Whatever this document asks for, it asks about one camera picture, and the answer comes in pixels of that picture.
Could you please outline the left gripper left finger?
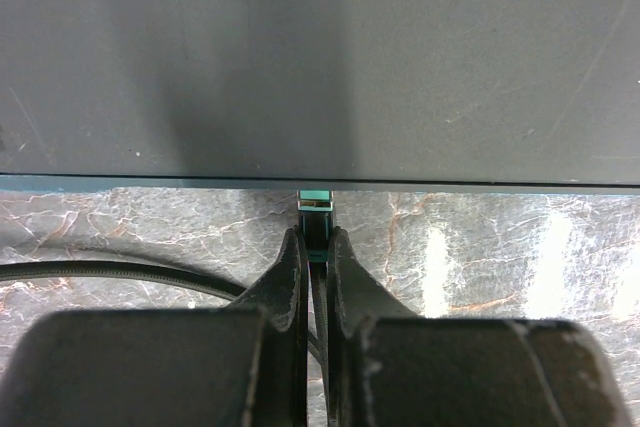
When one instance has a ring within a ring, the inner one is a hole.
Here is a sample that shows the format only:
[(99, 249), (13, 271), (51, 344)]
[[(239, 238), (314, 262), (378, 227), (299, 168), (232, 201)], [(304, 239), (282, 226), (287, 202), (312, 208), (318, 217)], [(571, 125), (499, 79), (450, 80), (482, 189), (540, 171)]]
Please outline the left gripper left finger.
[(70, 310), (37, 321), (1, 382), (5, 426), (303, 426), (308, 271), (289, 229), (228, 306)]

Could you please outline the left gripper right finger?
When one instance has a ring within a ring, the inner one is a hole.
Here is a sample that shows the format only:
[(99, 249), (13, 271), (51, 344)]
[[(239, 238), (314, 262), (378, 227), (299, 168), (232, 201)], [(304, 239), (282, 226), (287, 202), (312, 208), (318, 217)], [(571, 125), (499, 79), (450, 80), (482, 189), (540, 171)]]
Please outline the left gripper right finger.
[(422, 317), (328, 249), (328, 416), (333, 426), (628, 426), (592, 334), (561, 319)]

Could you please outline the dark grey network switch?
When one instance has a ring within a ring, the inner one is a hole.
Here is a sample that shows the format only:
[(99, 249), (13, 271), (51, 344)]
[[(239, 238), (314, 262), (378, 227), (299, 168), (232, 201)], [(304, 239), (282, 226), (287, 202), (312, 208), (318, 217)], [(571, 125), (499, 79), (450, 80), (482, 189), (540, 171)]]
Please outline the dark grey network switch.
[(639, 0), (1, 0), (1, 185), (637, 193)]

